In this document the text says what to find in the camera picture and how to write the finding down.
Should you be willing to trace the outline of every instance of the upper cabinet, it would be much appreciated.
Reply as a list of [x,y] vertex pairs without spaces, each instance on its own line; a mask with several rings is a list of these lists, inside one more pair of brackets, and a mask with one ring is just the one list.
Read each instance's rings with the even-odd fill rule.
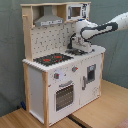
[[40,27],[89,19],[90,2],[21,4],[24,25]]

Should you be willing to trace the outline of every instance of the stove top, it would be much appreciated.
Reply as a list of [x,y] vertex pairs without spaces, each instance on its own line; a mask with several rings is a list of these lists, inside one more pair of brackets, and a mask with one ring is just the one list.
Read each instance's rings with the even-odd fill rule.
[[50,65],[60,63],[69,59],[73,59],[73,57],[61,53],[54,53],[40,58],[36,58],[33,61],[48,67]]

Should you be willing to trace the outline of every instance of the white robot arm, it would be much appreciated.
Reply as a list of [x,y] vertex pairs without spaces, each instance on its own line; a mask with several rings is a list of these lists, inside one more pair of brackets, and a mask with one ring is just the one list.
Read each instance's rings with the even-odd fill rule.
[[91,43],[89,39],[101,34],[123,29],[128,29],[128,12],[116,16],[103,25],[97,25],[85,19],[81,19],[76,22],[76,33],[71,36],[68,48],[76,48],[84,52],[91,52]]
[[97,25],[87,20],[76,22],[76,37],[82,37],[85,41],[104,33],[128,29],[128,12],[116,16],[103,25]]

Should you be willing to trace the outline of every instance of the oven handle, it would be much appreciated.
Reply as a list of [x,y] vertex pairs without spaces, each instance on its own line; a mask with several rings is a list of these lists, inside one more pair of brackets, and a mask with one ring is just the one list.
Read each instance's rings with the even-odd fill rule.
[[85,90],[87,84],[87,79],[85,76],[83,76],[83,80],[84,80],[84,86],[82,87],[82,90]]
[[61,84],[61,85],[59,85],[59,87],[66,87],[66,86],[70,85],[72,82],[73,82],[73,81],[70,80],[70,81],[68,81],[66,84]]

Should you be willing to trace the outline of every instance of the cabinet door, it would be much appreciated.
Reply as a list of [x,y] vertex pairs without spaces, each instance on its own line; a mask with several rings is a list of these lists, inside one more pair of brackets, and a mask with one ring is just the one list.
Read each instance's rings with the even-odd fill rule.
[[67,5],[67,21],[78,20],[82,18],[82,4]]
[[99,97],[102,55],[82,61],[80,106]]

